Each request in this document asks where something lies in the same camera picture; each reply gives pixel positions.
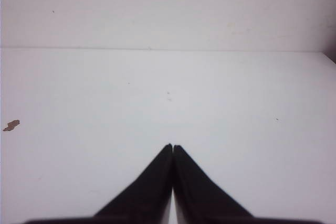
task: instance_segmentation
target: brown stain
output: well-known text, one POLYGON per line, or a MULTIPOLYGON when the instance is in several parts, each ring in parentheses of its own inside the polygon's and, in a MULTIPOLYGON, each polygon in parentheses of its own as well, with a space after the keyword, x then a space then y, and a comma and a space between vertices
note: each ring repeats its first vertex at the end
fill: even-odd
POLYGON ((14 120, 10 123, 7 123, 7 128, 4 128, 4 131, 12 131, 16 126, 20 124, 20 120, 14 120))

